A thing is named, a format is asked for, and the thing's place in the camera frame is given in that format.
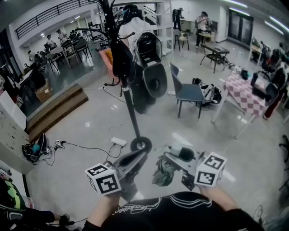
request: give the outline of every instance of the wooden step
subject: wooden step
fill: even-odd
[[[33,128],[29,133],[29,141],[36,141],[40,137],[42,132],[47,132],[61,119],[70,114],[80,105],[84,104],[86,101],[88,101],[87,95],[84,92],[81,92],[80,94],[66,101],[64,104],[61,105],[61,107],[58,107],[49,116],[43,117],[41,123],[38,124],[35,128]]]
[[[65,102],[75,97],[82,92],[82,88],[79,84],[76,84],[57,97],[55,100],[47,104],[40,112],[38,112],[30,121],[27,122],[27,132],[30,133],[32,129],[37,127],[39,123],[42,123],[43,118],[48,117],[56,109],[62,106]]]

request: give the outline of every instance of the pink checkered tablecloth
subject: pink checkered tablecloth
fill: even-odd
[[[264,83],[260,83],[258,80],[256,84],[264,88]],[[232,71],[224,83],[224,89],[228,90],[228,95],[236,101],[243,111],[261,116],[266,109],[265,100],[253,95],[250,82],[251,79],[246,81],[235,71]]]

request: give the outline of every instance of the pole stand base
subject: pole stand base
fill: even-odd
[[[139,138],[135,138],[131,142],[131,151],[136,151],[136,150],[144,150],[145,152],[149,153],[152,150],[152,142],[150,141],[149,138],[146,138],[144,136],[141,136]]]

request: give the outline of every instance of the doorway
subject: doorway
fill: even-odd
[[[253,32],[253,22],[253,17],[230,10],[228,36],[246,45],[250,45]]]

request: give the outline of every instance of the cardboard box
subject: cardboard box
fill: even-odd
[[[52,88],[48,84],[48,79],[45,81],[45,85],[36,91],[36,96],[40,102],[44,102],[52,96]]]

